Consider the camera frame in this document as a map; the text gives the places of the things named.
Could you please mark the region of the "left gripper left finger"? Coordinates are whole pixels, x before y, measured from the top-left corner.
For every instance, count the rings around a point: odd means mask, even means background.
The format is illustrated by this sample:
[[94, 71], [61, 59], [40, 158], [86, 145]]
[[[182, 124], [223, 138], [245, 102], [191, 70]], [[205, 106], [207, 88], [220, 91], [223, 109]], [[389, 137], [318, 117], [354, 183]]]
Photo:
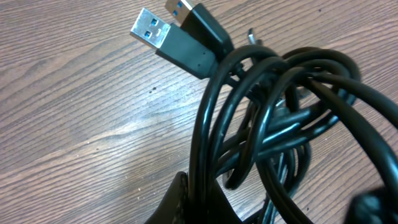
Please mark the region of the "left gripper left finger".
[[178, 172], [159, 206], [145, 224], [184, 224], [187, 195], [187, 174]]

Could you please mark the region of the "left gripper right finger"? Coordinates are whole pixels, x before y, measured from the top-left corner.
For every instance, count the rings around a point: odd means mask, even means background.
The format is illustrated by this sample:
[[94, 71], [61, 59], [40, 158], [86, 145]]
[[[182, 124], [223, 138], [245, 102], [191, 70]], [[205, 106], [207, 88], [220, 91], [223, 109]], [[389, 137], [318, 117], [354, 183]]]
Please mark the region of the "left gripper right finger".
[[211, 189], [211, 223], [242, 224], [216, 180]]

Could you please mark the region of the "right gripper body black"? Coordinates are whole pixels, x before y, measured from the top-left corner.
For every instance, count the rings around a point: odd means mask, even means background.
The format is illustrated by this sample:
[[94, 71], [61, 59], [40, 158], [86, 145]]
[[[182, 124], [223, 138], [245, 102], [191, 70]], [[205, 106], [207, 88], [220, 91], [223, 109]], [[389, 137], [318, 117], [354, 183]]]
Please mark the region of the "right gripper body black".
[[357, 194], [349, 203], [344, 224], [397, 224], [397, 204], [385, 187]]

